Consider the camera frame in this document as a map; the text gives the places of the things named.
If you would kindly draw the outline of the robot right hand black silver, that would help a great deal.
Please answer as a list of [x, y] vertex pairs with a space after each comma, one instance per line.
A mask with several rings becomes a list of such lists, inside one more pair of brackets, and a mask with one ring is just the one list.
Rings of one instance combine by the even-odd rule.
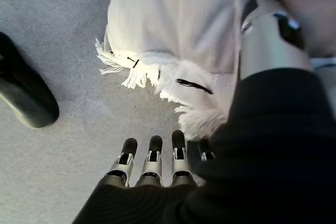
[[227, 123], [189, 145], [172, 133], [169, 187], [158, 135], [128, 186], [127, 139], [75, 223], [335, 223], [335, 118], [300, 25], [276, 0], [249, 0], [240, 28]]

